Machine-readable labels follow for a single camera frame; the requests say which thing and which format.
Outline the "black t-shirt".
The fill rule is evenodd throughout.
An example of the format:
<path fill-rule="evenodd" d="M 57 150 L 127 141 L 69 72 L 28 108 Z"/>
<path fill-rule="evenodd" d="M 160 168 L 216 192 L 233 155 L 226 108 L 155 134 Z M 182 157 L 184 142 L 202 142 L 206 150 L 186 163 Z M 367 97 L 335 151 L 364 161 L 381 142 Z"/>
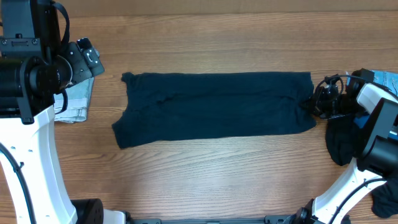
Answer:
<path fill-rule="evenodd" d="M 308 72 L 124 73 L 127 107 L 112 125 L 121 149 L 156 141 L 298 134 L 315 127 L 302 104 Z"/>

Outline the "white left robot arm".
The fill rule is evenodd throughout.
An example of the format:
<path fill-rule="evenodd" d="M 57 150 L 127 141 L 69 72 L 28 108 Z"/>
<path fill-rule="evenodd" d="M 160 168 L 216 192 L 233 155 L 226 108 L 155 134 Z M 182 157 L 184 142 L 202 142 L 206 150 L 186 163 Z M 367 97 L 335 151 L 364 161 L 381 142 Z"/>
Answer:
<path fill-rule="evenodd" d="M 127 223 L 100 199 L 72 200 L 55 144 L 54 96 L 104 72 L 87 38 L 40 49 L 5 39 L 1 56 L 1 166 L 18 223 Z"/>

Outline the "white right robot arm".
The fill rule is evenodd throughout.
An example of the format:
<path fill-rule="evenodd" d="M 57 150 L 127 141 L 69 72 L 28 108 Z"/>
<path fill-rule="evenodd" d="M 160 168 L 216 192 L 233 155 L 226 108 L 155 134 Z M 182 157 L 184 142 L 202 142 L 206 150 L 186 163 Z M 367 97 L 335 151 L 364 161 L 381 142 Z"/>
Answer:
<path fill-rule="evenodd" d="M 286 223 L 341 223 L 372 190 L 397 177 L 397 96 L 367 83 L 357 103 L 370 117 L 360 130 L 354 156 L 338 180 Z"/>

